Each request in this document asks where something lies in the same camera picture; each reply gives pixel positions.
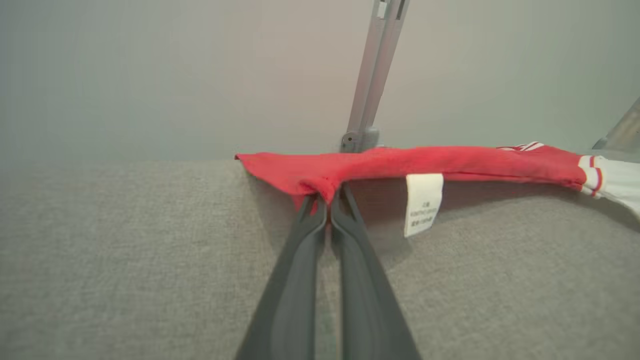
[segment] red fabric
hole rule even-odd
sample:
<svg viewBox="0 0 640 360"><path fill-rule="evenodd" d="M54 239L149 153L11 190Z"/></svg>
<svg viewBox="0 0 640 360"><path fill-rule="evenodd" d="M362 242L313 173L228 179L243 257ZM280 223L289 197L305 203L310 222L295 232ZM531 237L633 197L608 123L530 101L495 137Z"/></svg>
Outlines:
<svg viewBox="0 0 640 360"><path fill-rule="evenodd" d="M445 180L553 183L581 190L580 156L551 146L375 148L360 154L238 154L245 169L291 195L319 192L331 203L340 184L354 179L442 173Z"/></svg>

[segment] clothing tag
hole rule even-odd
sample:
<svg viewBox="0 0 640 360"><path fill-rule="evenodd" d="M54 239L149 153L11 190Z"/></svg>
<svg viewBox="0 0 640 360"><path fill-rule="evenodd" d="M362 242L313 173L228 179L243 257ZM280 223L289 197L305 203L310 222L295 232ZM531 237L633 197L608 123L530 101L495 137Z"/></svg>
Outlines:
<svg viewBox="0 0 640 360"><path fill-rule="evenodd" d="M404 237L407 238L433 225L442 202L442 174L410 174L406 176L406 219Z"/></svg>
<svg viewBox="0 0 640 360"><path fill-rule="evenodd" d="M378 18L384 19L386 13L387 13L387 3L380 1L380 4L378 4Z"/></svg>

